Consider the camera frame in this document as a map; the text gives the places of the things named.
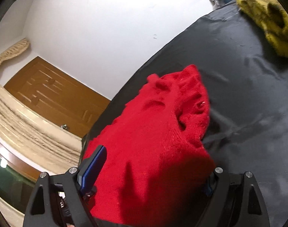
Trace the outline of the red knit sweater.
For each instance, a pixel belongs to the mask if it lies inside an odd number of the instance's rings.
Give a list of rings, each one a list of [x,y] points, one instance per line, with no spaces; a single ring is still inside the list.
[[[202,144],[209,98],[194,65],[164,76],[152,74],[138,95],[93,138],[106,162],[95,183],[90,213],[131,226],[171,226],[214,170]]]

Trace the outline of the beige curtain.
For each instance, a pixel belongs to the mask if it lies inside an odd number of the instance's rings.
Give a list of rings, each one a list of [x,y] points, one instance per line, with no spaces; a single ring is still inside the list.
[[[0,85],[0,143],[38,171],[61,174],[78,166],[81,138],[43,118]]]

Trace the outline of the black table cover cloth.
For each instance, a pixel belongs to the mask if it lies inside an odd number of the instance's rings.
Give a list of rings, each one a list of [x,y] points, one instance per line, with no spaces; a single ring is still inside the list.
[[[149,75],[194,64],[211,103],[203,143],[231,173],[253,172],[271,226],[288,219],[288,58],[235,1],[201,17],[143,64],[83,137],[88,143],[118,117]]]

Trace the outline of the brown wooden door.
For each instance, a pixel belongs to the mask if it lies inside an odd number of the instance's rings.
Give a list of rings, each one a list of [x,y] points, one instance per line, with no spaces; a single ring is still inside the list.
[[[19,101],[64,130],[84,137],[110,100],[36,57],[4,86]]]

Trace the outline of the olive yellow knit garment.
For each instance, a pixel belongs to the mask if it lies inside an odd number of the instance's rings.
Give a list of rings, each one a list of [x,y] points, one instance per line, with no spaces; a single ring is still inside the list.
[[[279,56],[288,58],[288,14],[277,0],[237,0],[240,10],[263,31]]]

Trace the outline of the wooden window frame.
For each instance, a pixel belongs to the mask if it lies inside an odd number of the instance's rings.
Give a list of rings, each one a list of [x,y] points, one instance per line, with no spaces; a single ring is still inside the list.
[[[39,174],[0,143],[0,198],[6,203],[24,213]]]

